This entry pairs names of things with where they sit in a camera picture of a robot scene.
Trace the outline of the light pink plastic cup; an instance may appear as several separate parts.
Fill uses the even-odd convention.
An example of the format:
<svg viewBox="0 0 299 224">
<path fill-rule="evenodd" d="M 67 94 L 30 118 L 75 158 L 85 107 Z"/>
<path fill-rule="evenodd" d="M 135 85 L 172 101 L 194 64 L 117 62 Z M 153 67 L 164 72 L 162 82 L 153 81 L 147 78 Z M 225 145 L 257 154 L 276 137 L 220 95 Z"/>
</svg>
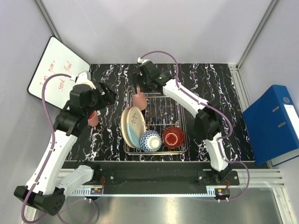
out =
<svg viewBox="0 0 299 224">
<path fill-rule="evenodd" d="M 147 99 L 143 92 L 141 92 L 140 87 L 136 87 L 137 93 L 133 95 L 133 106 L 138 107 L 141 111 L 147 108 Z"/>
</svg>

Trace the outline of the salmon pink plastic cup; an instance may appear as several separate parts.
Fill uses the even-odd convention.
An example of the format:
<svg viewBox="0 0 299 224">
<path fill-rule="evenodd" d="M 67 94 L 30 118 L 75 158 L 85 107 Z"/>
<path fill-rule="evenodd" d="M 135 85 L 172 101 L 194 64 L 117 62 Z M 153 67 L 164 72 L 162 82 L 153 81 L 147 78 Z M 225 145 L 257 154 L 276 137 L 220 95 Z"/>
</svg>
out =
<svg viewBox="0 0 299 224">
<path fill-rule="evenodd" d="M 95 127 L 98 125 L 99 123 L 99 119 L 98 119 L 98 116 L 97 116 L 97 111 L 94 111 L 91 116 L 88 118 L 88 125 L 91 126 L 91 127 Z"/>
</svg>

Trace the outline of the cream and blue plate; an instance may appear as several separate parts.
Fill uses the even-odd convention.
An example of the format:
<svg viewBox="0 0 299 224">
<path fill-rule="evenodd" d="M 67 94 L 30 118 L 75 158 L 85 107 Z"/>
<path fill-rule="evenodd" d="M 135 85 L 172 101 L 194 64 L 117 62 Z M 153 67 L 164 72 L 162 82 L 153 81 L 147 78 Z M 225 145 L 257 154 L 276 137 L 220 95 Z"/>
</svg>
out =
<svg viewBox="0 0 299 224">
<path fill-rule="evenodd" d="M 127 132 L 134 148 L 140 148 L 140 139 L 146 131 L 145 120 L 141 110 L 133 106 L 129 109 L 126 118 Z"/>
</svg>

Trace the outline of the metal wire dish rack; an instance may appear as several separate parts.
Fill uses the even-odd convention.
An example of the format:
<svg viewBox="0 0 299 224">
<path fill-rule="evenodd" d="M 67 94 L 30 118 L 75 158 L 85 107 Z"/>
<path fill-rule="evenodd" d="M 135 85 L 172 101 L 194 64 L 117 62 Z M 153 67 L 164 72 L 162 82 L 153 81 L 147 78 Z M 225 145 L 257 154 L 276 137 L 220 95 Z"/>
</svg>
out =
<svg viewBox="0 0 299 224">
<path fill-rule="evenodd" d="M 175 100 L 160 93 L 146 93 L 147 108 L 142 111 L 147 130 L 155 130 L 161 136 L 164 131 L 175 126 L 183 131 L 183 144 L 177 148 L 168 148 L 164 144 L 156 152 L 145 152 L 140 148 L 131 148 L 124 143 L 124 152 L 136 156 L 178 155 L 188 150 L 187 129 L 185 124 L 185 110 Z"/>
</svg>

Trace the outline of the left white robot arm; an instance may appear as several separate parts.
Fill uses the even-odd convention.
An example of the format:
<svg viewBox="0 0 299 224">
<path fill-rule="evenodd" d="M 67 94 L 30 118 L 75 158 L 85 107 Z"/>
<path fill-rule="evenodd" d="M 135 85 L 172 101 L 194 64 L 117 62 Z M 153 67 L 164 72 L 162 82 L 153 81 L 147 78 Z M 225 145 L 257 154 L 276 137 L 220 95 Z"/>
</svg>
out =
<svg viewBox="0 0 299 224">
<path fill-rule="evenodd" d="M 113 105 L 117 94 L 99 82 L 93 88 L 77 84 L 54 122 L 54 135 L 36 171 L 24 186 L 17 186 L 14 196 L 25 205 L 49 215 L 56 215 L 66 198 L 84 183 L 97 184 L 101 179 L 100 165 L 83 161 L 72 173 L 57 180 L 66 156 L 88 125 L 92 113 Z"/>
</svg>

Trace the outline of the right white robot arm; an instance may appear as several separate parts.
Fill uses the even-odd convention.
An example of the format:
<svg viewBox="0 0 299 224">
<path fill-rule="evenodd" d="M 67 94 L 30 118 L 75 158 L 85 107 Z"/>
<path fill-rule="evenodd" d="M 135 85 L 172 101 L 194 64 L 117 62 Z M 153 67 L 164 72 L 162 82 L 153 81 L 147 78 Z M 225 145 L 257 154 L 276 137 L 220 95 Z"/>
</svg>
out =
<svg viewBox="0 0 299 224">
<path fill-rule="evenodd" d="M 148 59 L 138 58 L 137 74 L 131 76 L 132 84 L 141 92 L 159 92 L 181 104 L 194 117 L 194 133 L 204 141 L 210 156 L 213 182 L 223 185 L 229 179 L 231 168 L 221 142 L 224 115 L 216 106 L 185 88 L 177 77 L 161 72 Z"/>
</svg>

